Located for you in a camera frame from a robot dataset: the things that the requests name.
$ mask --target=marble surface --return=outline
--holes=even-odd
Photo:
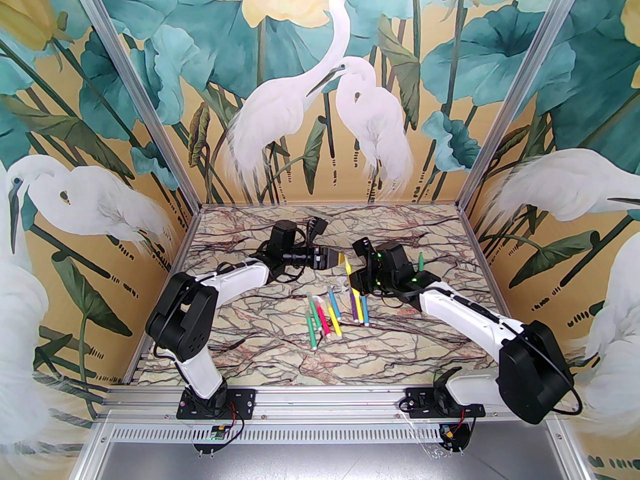
[[[211,272],[222,261],[237,263],[267,240],[273,223],[289,219],[304,226],[311,215],[329,221],[315,243],[340,250],[355,268],[363,265],[351,247],[368,236],[374,245],[397,240],[409,258],[425,259],[425,269],[455,290],[494,308],[475,254],[452,205],[407,206],[221,206],[205,213],[185,268]],[[351,318],[344,265],[307,269],[291,284],[271,284],[245,292],[215,314],[208,341],[215,365],[234,386],[334,384],[430,384],[454,366],[480,369],[491,358],[448,325],[423,317],[412,307],[386,306],[368,298],[370,327]],[[327,286],[342,312],[343,336],[332,333],[312,351],[306,325],[307,298],[327,299]],[[183,381],[165,359],[149,358],[138,384],[178,385]]]

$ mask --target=mural wall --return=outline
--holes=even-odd
[[[640,476],[640,0],[578,0],[466,209],[515,318],[560,342],[599,479]]]
[[[114,94],[78,0],[0,0],[2,478],[68,477],[192,217]]]
[[[218,204],[453,201],[549,1],[103,0]]]

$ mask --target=yellow marker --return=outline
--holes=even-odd
[[[347,270],[347,279],[349,279],[348,276],[352,274],[352,266],[349,264],[349,260],[347,258],[344,259],[344,267]],[[358,311],[358,322],[362,324],[364,323],[364,314],[362,313],[362,304],[360,302],[360,294],[353,287],[351,288],[351,291],[353,292],[353,297],[356,300],[356,310]]]
[[[335,333],[338,336],[342,336],[343,335],[343,331],[342,329],[340,329],[340,324],[338,323],[338,318],[336,318],[336,312],[334,311],[334,306],[333,304],[331,304],[331,302],[329,302],[329,304],[326,305],[327,310],[329,310],[329,317],[331,317],[331,323],[333,324],[333,328],[335,329]]]

